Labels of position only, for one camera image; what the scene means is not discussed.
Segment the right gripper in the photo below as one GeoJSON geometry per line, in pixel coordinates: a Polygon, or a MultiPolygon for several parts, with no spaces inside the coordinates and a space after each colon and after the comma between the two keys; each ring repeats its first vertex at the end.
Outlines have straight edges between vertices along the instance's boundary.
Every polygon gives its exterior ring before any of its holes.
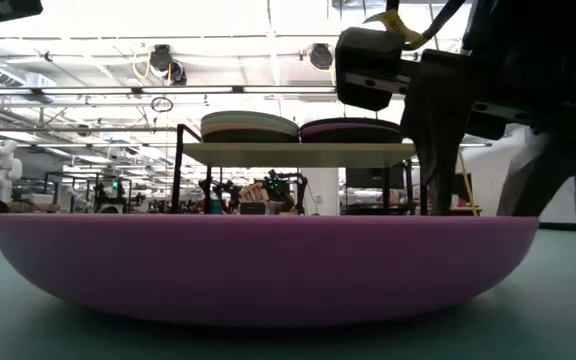
{"type": "MultiPolygon", "coordinates": [[[[449,213],[465,133],[496,138],[508,123],[576,130],[576,6],[474,1],[460,51],[431,47],[463,6],[447,1],[416,29],[389,1],[343,30],[335,49],[340,102],[380,111],[394,95],[404,97],[402,133],[431,187],[433,215],[449,213]]],[[[497,214],[539,216],[574,176],[576,135],[532,135],[509,164],[497,214]]]]}

